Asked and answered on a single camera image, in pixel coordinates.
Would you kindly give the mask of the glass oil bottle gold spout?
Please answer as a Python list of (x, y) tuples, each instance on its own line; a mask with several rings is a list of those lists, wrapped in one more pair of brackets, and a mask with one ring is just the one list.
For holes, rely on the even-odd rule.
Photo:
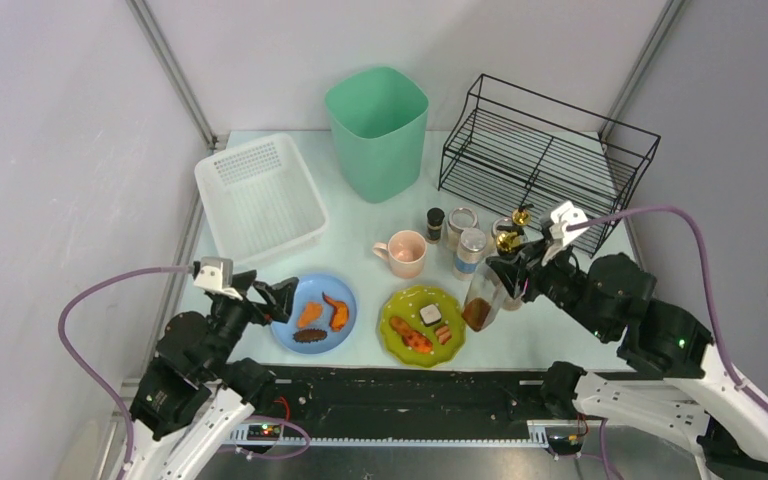
[(505, 304), (511, 297), (496, 274), (485, 263), (488, 258), (486, 251), (489, 247), (488, 243), (484, 258), (479, 262), (469, 280), (470, 284), (462, 310), (462, 318), (475, 332), (486, 329), (494, 321), (500, 309), (509, 311)]

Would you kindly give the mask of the clear bottle blue label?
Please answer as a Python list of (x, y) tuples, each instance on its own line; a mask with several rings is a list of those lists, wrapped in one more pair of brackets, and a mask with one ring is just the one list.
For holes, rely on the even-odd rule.
[(478, 228), (466, 228), (459, 237), (454, 257), (453, 275), (461, 281), (470, 280), (488, 245), (487, 235)]

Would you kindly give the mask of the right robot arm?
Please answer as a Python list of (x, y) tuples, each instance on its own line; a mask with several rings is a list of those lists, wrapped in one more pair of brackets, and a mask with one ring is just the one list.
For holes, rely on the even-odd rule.
[(654, 297), (654, 276), (628, 255), (603, 256), (582, 270), (569, 249), (524, 242), (518, 229), (506, 227), (487, 266), (516, 298), (548, 299), (599, 341), (616, 343), (633, 370), (689, 397), (654, 400), (557, 361), (541, 388), (551, 411), (617, 419), (691, 452), (704, 472), (719, 477), (768, 475), (768, 398), (726, 364), (708, 327)]

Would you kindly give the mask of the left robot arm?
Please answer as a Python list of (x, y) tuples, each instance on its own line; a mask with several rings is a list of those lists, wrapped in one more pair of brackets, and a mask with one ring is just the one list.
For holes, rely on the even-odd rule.
[(128, 409), (119, 479), (194, 478), (232, 430), (277, 398), (269, 368), (230, 355), (248, 326), (289, 321), (298, 278), (269, 285), (254, 270), (205, 261), (192, 270), (210, 310), (173, 317), (158, 341)]

